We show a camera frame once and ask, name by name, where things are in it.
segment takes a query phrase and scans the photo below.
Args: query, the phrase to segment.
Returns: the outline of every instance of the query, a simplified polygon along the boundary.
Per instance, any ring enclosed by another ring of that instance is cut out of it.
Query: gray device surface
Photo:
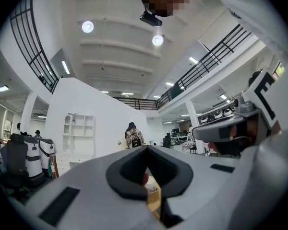
[[[171,212],[183,219],[171,229],[252,229],[288,189],[288,132],[269,137],[260,147],[247,148],[240,160],[150,148],[188,163],[194,174],[182,195],[166,199]],[[124,199],[107,183],[108,167],[138,149],[79,164],[38,191],[26,209],[39,216],[66,187],[72,187],[80,192],[58,229],[165,229],[145,201]],[[234,171],[211,168],[213,164],[234,167]]]

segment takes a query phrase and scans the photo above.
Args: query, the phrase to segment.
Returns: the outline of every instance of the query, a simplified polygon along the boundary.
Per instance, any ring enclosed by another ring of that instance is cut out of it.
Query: railing
[[[158,110],[159,106],[157,101],[155,100],[144,100],[144,99],[134,99],[134,98],[127,98],[127,97],[114,97],[120,102],[133,107],[136,110]]]
[[[59,79],[53,71],[39,40],[33,0],[21,0],[10,15],[13,35],[26,62],[45,87],[53,93]]]
[[[204,75],[208,74],[216,66],[222,63],[226,56],[234,53],[234,49],[245,41],[251,33],[248,33],[241,25],[237,25],[221,42],[210,50],[197,64],[184,74],[168,91],[157,101],[158,107],[164,106],[183,91],[195,84]]]

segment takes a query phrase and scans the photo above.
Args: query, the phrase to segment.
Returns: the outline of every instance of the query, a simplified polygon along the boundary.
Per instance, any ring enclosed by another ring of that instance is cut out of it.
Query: security camera
[[[156,18],[153,14],[148,13],[147,11],[144,11],[144,13],[140,17],[140,20],[153,27],[162,26],[162,21]]]

